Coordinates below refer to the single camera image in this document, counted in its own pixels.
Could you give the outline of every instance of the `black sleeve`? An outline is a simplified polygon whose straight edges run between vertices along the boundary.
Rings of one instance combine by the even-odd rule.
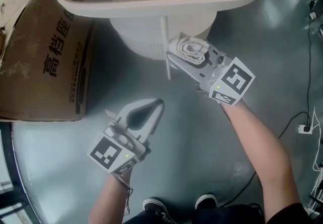
[[[310,223],[310,217],[307,215],[303,205],[295,203],[276,213],[267,224],[286,224],[286,223]]]

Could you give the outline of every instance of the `gray floor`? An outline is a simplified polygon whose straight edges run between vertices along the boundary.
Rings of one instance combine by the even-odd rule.
[[[306,110],[308,81],[307,0],[256,0],[219,12],[209,41],[230,57],[239,57],[256,79],[245,101],[277,135],[291,116]],[[322,39],[312,36],[310,104],[323,115]],[[85,155],[96,132],[125,104],[150,97],[166,110],[151,138],[152,153],[133,171],[131,215],[147,197],[168,203],[171,213],[192,209],[196,198],[214,192],[220,203],[234,197],[250,178],[250,165],[219,105],[197,94],[194,82],[176,72],[168,81],[164,62],[130,52],[107,22],[100,23],[94,54],[88,113],[74,123],[14,123],[14,146],[26,190],[43,223],[86,223],[106,179]],[[318,130],[297,134],[296,119],[282,142],[291,155],[303,202],[315,180],[311,170]],[[236,203],[261,203],[256,180]]]

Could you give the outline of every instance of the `white towel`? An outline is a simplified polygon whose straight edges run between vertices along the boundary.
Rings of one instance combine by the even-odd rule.
[[[204,62],[209,44],[199,38],[180,33],[170,40],[169,52],[195,65]]]

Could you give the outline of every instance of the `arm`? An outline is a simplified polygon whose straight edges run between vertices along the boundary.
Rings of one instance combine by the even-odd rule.
[[[222,104],[262,184],[266,222],[300,202],[286,151],[272,132],[241,102]]]
[[[129,184],[131,170],[122,179]],[[89,224],[121,224],[128,191],[115,177],[110,176],[89,216]]]

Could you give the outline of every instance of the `black sneaker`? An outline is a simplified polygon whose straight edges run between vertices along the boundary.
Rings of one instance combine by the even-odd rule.
[[[203,194],[197,199],[195,203],[195,209],[214,209],[216,207],[217,200],[216,197],[212,194]]]
[[[168,214],[166,206],[159,200],[156,199],[146,199],[142,203],[143,209],[145,211],[152,212],[165,223],[177,224]]]

